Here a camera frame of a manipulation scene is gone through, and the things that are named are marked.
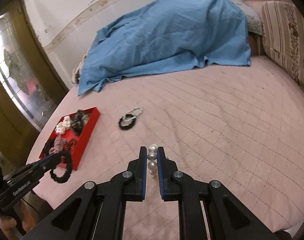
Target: red tray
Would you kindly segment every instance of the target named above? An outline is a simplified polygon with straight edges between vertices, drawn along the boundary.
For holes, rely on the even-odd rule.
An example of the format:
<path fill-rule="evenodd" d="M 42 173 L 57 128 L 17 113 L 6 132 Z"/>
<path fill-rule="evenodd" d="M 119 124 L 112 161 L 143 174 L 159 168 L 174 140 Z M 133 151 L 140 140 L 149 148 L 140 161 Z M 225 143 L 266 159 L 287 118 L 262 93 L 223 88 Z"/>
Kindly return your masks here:
<path fill-rule="evenodd" d="M 83 127 L 83 130 L 82 130 L 80 136 L 76 136 L 71 129 L 67 130 L 64 134 L 62 134 L 62 137 L 65 138 L 67 141 L 71 140 L 72 138 L 76 139 L 76 141 L 77 141 L 74 150 L 71 152 L 72 169 L 74 171 L 76 171 L 77 167 L 79 166 L 81 157 L 82 157 L 83 152 L 86 148 L 86 145 L 90 139 L 91 133 L 94 129 L 94 126 L 95 126 L 97 120 L 100 117 L 100 112 L 97 110 L 96 107 L 86 109 L 86 110 L 84 110 L 84 112 L 86 114 L 90 114 L 90 117 L 89 117 L 89 120 L 86 123 L 86 125 Z M 63 118 L 64 117 L 62 117 L 58 121 L 58 123 L 62 122 Z M 57 134 L 55 133 L 55 130 L 53 130 L 53 132 L 49 136 L 49 139 L 56 138 L 56 137 L 57 137 Z M 43 157 L 44 157 L 44 155 L 41 153 L 39 158 L 42 159 Z M 65 163 L 60 163 L 58 165 L 58 167 L 61 167 L 61 168 L 65 168 L 66 166 L 67 165 Z"/>

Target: pink bedsheet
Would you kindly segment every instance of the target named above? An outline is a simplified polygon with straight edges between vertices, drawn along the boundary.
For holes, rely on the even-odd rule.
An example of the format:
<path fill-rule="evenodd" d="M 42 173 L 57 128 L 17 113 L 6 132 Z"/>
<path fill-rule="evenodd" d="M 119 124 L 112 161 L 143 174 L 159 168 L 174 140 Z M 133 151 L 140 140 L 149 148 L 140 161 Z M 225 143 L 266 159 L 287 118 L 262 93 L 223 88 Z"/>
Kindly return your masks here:
<path fill-rule="evenodd" d="M 76 94 L 74 87 L 66 95 L 28 158 L 38 159 L 60 117 L 100 110 L 78 171 L 65 184 L 46 174 L 35 188 L 53 208 L 88 180 L 110 180 L 140 146 L 156 143 L 194 179 L 220 180 L 272 231 L 304 220 L 304 93 L 267 57 L 253 57 L 251 67 L 129 78 Z M 135 127 L 120 130 L 119 118 L 135 106 L 144 109 Z M 123 239 L 177 240 L 177 203 L 164 203 L 157 178 L 147 177 L 146 200 L 127 204 Z"/>

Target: pearl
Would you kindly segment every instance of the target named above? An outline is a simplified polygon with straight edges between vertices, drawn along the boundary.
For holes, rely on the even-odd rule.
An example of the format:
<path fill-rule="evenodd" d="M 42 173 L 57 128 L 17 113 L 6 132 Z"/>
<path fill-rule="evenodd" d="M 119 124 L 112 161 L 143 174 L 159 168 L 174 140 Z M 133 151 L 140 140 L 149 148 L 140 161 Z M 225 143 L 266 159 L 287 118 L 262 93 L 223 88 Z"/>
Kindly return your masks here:
<path fill-rule="evenodd" d="M 154 161 L 151 161 L 148 163 L 148 169 L 151 171 L 156 171 L 157 170 L 157 164 Z"/>
<path fill-rule="evenodd" d="M 155 161 L 156 160 L 156 153 L 154 153 L 154 152 L 148 153 L 148 159 L 150 161 Z"/>
<path fill-rule="evenodd" d="M 150 173 L 152 176 L 155 176 L 155 175 L 156 175 L 156 171 L 149 170 L 149 173 Z"/>
<path fill-rule="evenodd" d="M 148 152 L 149 153 L 156 153 L 156 150 L 157 150 L 157 146 L 156 146 L 156 144 L 152 144 L 150 147 L 149 147 L 149 149 L 148 149 Z"/>

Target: striped fabric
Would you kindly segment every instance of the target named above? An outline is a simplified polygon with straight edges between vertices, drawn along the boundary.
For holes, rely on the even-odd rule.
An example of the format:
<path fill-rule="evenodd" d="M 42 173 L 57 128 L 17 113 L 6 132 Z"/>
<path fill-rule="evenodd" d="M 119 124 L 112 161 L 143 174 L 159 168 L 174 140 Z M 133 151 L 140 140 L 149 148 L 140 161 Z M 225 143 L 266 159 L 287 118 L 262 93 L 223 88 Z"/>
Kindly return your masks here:
<path fill-rule="evenodd" d="M 304 86 L 304 19 L 291 3 L 267 1 L 262 7 L 266 54 Z"/>

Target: blue fabric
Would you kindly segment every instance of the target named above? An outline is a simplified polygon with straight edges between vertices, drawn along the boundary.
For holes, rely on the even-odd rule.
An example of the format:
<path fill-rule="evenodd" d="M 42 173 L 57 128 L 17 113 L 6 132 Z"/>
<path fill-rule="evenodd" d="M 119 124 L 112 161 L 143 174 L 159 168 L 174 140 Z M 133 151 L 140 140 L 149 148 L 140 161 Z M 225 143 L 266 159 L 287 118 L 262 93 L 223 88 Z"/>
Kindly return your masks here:
<path fill-rule="evenodd" d="M 156 0 L 97 32 L 79 95 L 122 76 L 220 65 L 250 65 L 247 22 L 230 0 Z"/>

